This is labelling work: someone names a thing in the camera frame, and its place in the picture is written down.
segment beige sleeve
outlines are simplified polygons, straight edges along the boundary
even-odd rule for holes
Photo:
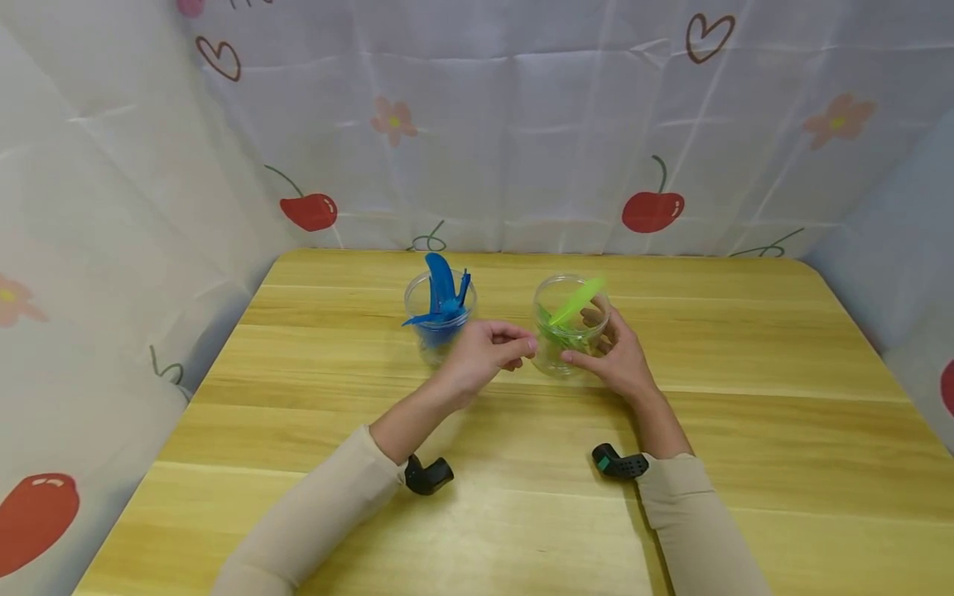
[[[290,596],[361,520],[390,501],[404,466],[367,426],[296,484],[228,558],[212,596]]]
[[[675,595],[770,595],[765,576],[702,462],[687,454],[646,459],[650,469],[636,482]]]

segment wood grain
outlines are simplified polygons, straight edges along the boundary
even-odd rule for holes
[[[946,594],[954,466],[822,279],[780,259],[448,255],[481,316],[528,322],[536,284],[605,276],[776,594]],[[206,594],[259,516],[428,374],[400,328],[420,254],[280,258],[76,594]],[[457,479],[402,491],[303,594],[666,594],[633,452],[592,379],[502,375],[422,448]]]

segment human hand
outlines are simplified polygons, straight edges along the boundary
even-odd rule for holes
[[[464,408],[501,370],[512,372],[524,365],[523,358],[533,358],[536,348],[536,338],[523,327],[501,320],[471,320],[431,381],[444,387],[455,408]]]
[[[659,388],[656,387],[653,373],[646,362],[646,354],[639,343],[639,337],[608,301],[601,301],[596,306],[600,308],[599,311],[585,308],[581,314],[584,322],[591,327],[603,320],[603,312],[609,314],[610,319],[603,331],[604,337],[596,344],[596,351],[601,357],[568,350],[563,352],[560,358],[592,372],[630,403],[658,395]]]

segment white backdrop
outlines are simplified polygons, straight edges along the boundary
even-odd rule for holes
[[[178,5],[259,161],[340,210],[318,246],[798,257],[954,105],[943,1]]]
[[[285,250],[798,257],[950,107],[952,25],[940,0],[0,3],[0,594],[70,592]]]
[[[952,154],[954,111],[809,262],[954,452]]]
[[[71,593],[296,245],[176,19],[145,0],[0,2],[3,596]]]

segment clear plastic cup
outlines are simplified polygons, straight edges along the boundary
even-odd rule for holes
[[[559,324],[550,325],[551,315],[560,310],[585,282],[584,277],[559,274],[545,279],[533,295],[533,320],[538,348],[532,362],[542,373],[551,377],[568,377],[579,371],[560,358],[564,350],[598,356],[596,346],[610,320],[607,311],[610,301],[603,292],[597,294],[597,298],[583,312],[573,313]]]
[[[452,269],[450,273],[454,276],[454,287],[460,289],[461,277],[464,274],[456,269]],[[429,271],[423,272],[407,284],[407,289],[404,290],[404,309],[407,311],[409,318],[430,312]],[[421,354],[421,360],[435,367],[444,362],[444,358],[450,351],[451,343],[457,337],[457,332],[477,311],[477,288],[474,287],[473,282],[467,288],[467,295],[464,297],[464,309],[464,313],[456,319],[413,325],[418,336],[418,351]]]

